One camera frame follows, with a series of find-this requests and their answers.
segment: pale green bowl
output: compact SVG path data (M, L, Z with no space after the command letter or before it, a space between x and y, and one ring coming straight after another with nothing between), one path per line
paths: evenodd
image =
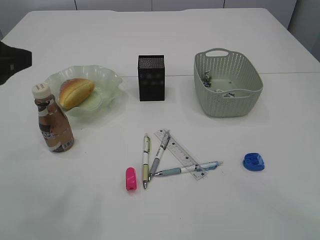
M71 109L65 109L59 104L60 86L66 80L82 78L94 81L95 87L91 95L80 105ZM98 66L71 66L48 77L45 83L49 84L52 94L55 96L56 103L64 113L78 117L83 114L92 114L100 107L106 107L116 98L119 93L119 84L122 83L119 77L111 69Z

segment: ruler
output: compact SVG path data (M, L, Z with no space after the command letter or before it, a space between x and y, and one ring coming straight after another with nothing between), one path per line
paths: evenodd
M168 130L163 128L154 133L154 135L162 141L164 138L165 132ZM187 150L185 150L181 144L177 142L177 140L171 135L170 133L170 140L166 147L173 156L178 159L178 161L182 164L183 167L191 166L191 165L198 165L197 171L189 171L189 173L194 177L194 179L199 180L202 179L205 175L207 175L207 172L200 167L200 165L197 163L194 157L188 153Z

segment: bread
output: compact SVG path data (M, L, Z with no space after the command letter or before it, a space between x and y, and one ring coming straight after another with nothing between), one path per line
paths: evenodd
M95 83L89 79L69 79L60 87L59 103L65 109L76 107L90 96L94 88Z

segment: gray-green basket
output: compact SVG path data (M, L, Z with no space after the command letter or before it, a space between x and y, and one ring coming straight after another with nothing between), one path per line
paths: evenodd
M224 51L227 55L207 56L213 51ZM210 87L203 83L206 71L210 71ZM194 85L203 111L212 117L247 115L263 89L259 74L246 56L223 48L195 55Z

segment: basket handle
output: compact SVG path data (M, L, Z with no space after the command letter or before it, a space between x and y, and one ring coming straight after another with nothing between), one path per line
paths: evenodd
M231 51L229 51L228 49L225 49L225 48L212 48L212 49L210 49L210 50L204 51L203 54L205 54L205 56L206 56L207 58L214 58L214 57L212 57L212 56L207 56L207 53L211 53L211 52L214 52L214 51L221 51L221 52L226 52L226 53L228 53L227 55L221 56L221 57L226 57L226 56L228 56L230 53L232 53Z
M235 89L235 90L231 90L231 91L227 91L226 93L223 94L223 98L230 98L230 96L226 96L227 94L231 93L245 93L245 96L233 96L232 99L246 99L252 96L253 92L251 91L247 91L247 90L243 90L243 89Z

